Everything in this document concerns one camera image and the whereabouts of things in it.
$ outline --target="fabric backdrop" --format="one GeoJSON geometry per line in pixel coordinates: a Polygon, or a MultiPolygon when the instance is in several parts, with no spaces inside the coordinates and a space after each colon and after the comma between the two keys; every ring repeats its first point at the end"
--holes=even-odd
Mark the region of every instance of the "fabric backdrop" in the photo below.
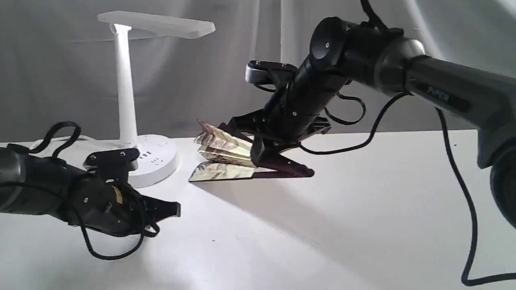
{"type": "MultiPolygon", "coordinates": [[[[441,59],[516,77],[511,0],[371,0],[388,26],[404,28],[441,59]]],[[[263,107],[270,94],[244,81],[251,59],[299,65],[325,17],[366,20],[359,0],[2,0],[0,1],[0,140],[41,138],[70,120],[94,138],[118,138],[113,35],[97,14],[127,10],[212,21],[200,39],[130,31],[138,133],[194,136],[196,119],[229,121],[263,107]]],[[[353,83],[367,115],[332,132],[367,132],[387,98],[353,83]]],[[[332,113],[360,115],[333,100],[332,113]]],[[[449,118],[451,128],[470,125],[449,118]]],[[[393,106],[381,131],[439,129],[435,111],[417,97],[393,106]]]]}

